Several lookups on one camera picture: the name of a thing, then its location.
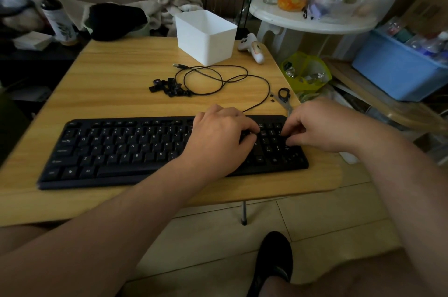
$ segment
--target game controller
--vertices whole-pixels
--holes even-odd
[[[253,33],[249,33],[241,40],[238,51],[250,51],[256,62],[259,64],[264,62],[263,52],[258,44],[257,37]]]

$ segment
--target stack of paper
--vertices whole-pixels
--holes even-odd
[[[43,51],[52,41],[52,35],[39,32],[30,32],[13,39],[14,46],[17,49],[29,49],[32,51]]]

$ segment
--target hand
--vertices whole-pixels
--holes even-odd
[[[241,131],[251,133],[240,142]],[[248,156],[260,128],[234,107],[213,105],[193,121],[193,132],[179,157],[207,182],[235,171]]]
[[[282,136],[288,146],[310,145],[328,152],[356,153],[358,147],[387,126],[329,99],[308,101],[286,120]]]

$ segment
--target person's right arm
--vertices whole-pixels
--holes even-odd
[[[405,249],[440,296],[448,296],[448,177],[426,154],[379,121],[329,100],[297,107],[287,144],[350,152],[370,172]]]

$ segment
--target keyboard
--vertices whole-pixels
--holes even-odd
[[[280,136],[286,117],[249,117],[260,133],[249,156],[230,176],[309,167],[301,147],[287,147],[286,138]],[[193,118],[72,120],[65,125],[37,185],[52,190],[136,184],[182,154]]]

